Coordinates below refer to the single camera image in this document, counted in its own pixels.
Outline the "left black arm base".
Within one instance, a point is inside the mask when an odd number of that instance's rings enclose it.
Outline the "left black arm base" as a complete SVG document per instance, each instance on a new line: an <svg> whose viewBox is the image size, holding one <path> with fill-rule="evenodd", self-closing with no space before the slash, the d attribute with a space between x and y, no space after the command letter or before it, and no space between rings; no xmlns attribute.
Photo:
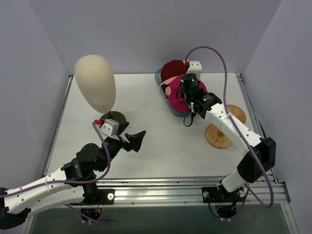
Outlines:
<svg viewBox="0 0 312 234"><path fill-rule="evenodd" d="M85 198L81 202L81 206L95 205L95 208L81 208L82 214L94 220L99 220L102 212L103 205L113 205L115 200L115 190L114 189L99 189L97 195L91 196L90 198Z"/></svg>

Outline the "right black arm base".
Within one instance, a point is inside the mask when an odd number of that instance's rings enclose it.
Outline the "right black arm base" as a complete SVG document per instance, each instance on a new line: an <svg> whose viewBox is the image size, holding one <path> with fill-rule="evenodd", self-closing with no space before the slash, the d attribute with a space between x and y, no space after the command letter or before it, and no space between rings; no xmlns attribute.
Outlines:
<svg viewBox="0 0 312 234"><path fill-rule="evenodd" d="M231 219L237 214L237 204L246 200L243 187L234 192L227 192L223 186L202 187L202 201L208 204L209 211L213 216L224 219Z"/></svg>

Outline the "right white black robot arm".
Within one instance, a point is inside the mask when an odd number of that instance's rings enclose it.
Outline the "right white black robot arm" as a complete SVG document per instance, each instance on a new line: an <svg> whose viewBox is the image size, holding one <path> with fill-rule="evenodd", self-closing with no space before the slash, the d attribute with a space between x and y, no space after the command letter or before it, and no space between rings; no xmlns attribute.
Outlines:
<svg viewBox="0 0 312 234"><path fill-rule="evenodd" d="M228 201L234 191L246 183L254 183L275 166L276 142L250 130L213 93L195 99L190 104L193 113L215 125L239 150L243 156L236 169L221 181L216 190L217 197Z"/></svg>

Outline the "magenta baseball cap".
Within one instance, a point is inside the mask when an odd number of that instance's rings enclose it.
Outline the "magenta baseball cap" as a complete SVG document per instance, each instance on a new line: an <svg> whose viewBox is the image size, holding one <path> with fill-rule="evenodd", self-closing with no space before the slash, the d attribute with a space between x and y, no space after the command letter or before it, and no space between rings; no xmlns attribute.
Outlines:
<svg viewBox="0 0 312 234"><path fill-rule="evenodd" d="M165 103L168 105L170 111L173 115L182 117L183 115L187 114L190 111L188 105L183 104L185 101L181 97L181 91L179 90L180 79L183 75L176 76L176 78L169 84L171 88L171 94L169 96L164 96L164 93L160 90L162 97L165 100Z"/></svg>

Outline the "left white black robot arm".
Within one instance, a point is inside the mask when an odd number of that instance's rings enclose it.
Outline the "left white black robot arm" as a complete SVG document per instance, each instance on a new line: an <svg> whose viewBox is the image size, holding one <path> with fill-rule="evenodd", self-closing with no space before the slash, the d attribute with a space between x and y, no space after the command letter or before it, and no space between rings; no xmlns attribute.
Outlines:
<svg viewBox="0 0 312 234"><path fill-rule="evenodd" d="M111 204L114 191L101 190L110 179L204 176L206 124L186 128L173 116L151 74L116 75L115 107L125 123L100 115L71 84L45 177L15 189L1 189L0 226L11 229L32 215L75 203Z"/></svg>

